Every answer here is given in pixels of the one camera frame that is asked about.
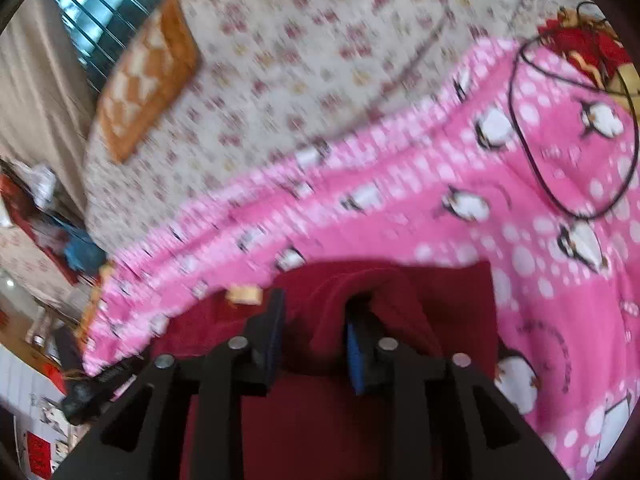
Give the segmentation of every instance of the checkered pillow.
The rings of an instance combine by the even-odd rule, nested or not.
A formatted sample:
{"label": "checkered pillow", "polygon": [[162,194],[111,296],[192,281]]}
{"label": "checkered pillow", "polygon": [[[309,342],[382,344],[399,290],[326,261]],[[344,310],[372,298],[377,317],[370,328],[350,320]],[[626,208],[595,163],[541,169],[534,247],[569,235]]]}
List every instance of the checkered pillow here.
{"label": "checkered pillow", "polygon": [[124,162],[180,95],[200,56],[180,0],[163,0],[127,47],[100,96],[97,117],[111,155]]}

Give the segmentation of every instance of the red sign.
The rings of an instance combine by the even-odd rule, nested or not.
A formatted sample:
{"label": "red sign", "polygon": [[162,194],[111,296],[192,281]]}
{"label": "red sign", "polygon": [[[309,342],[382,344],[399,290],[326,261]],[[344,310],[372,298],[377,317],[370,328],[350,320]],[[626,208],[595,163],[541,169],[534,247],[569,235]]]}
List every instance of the red sign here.
{"label": "red sign", "polygon": [[49,480],[52,475],[51,444],[31,431],[27,431],[27,454],[31,472],[44,480]]}

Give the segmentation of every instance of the red fabric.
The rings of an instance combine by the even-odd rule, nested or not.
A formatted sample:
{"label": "red fabric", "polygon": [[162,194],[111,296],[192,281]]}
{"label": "red fabric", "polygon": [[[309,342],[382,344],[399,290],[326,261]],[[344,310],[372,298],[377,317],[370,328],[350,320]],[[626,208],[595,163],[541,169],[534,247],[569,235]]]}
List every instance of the red fabric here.
{"label": "red fabric", "polygon": [[[558,27],[561,27],[559,20],[546,20],[546,27],[538,27],[538,31],[543,34]],[[569,53],[577,52],[588,65],[595,67],[598,71],[600,71],[600,61],[602,60],[609,78],[614,76],[619,66],[632,62],[626,50],[601,30],[561,28],[546,38],[545,46],[558,56],[565,57],[575,68],[588,76],[594,84],[597,81],[593,74],[583,70],[580,64],[569,56]]]}
{"label": "red fabric", "polygon": [[49,480],[52,475],[51,444],[31,431],[27,431],[27,455],[31,473]]}
{"label": "red fabric", "polygon": [[58,370],[54,365],[45,363],[42,367],[42,374],[48,378],[62,394],[66,395],[65,378],[60,370]]}
{"label": "red fabric", "polygon": [[[465,352],[493,376],[497,332],[487,262],[467,269],[323,262],[281,274],[272,286],[286,293],[284,371],[268,397],[242,400],[247,480],[382,476],[389,408],[380,397],[356,397],[345,372],[344,306],[356,294],[370,293],[370,308],[389,335],[423,354]],[[152,353],[204,354],[242,332],[260,309],[215,293],[173,319]],[[193,405],[184,456],[195,416]],[[183,461],[181,478],[188,468]]]}

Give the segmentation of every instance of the screw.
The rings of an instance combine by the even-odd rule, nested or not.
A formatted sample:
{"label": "screw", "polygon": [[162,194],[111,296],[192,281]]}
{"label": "screw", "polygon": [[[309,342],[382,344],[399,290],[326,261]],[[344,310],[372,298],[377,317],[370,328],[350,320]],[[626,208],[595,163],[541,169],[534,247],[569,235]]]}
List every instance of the screw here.
{"label": "screw", "polygon": [[463,354],[462,352],[453,354],[451,360],[453,361],[453,364],[459,366],[460,368],[466,368],[471,364],[471,357]]}
{"label": "screw", "polygon": [[163,370],[164,368],[168,368],[172,366],[175,362],[175,357],[171,354],[162,354],[158,356],[155,361],[156,368],[160,368]]}
{"label": "screw", "polygon": [[249,344],[247,339],[242,335],[236,335],[232,337],[227,343],[232,350],[242,350]]}
{"label": "screw", "polygon": [[381,350],[386,350],[387,352],[392,352],[396,348],[398,348],[398,340],[393,339],[392,337],[383,337],[378,341],[378,346]]}

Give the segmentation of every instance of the white wall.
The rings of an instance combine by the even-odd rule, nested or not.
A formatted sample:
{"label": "white wall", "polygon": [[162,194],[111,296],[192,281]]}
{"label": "white wall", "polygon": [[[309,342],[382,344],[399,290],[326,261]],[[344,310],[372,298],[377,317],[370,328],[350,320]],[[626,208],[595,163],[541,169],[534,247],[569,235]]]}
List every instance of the white wall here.
{"label": "white wall", "polygon": [[20,359],[0,345],[0,402],[18,419],[18,440],[22,446],[20,459],[22,469],[31,480],[41,480],[31,475],[24,465],[28,462],[24,451],[24,434],[27,431],[47,440],[52,452],[57,440],[65,438],[40,422],[37,402],[41,396],[59,401],[63,396],[49,379],[24,364]]}
{"label": "white wall", "polygon": [[14,308],[31,319],[36,319],[40,307],[33,301],[31,294],[24,290],[3,269],[0,268],[0,296],[7,298]]}

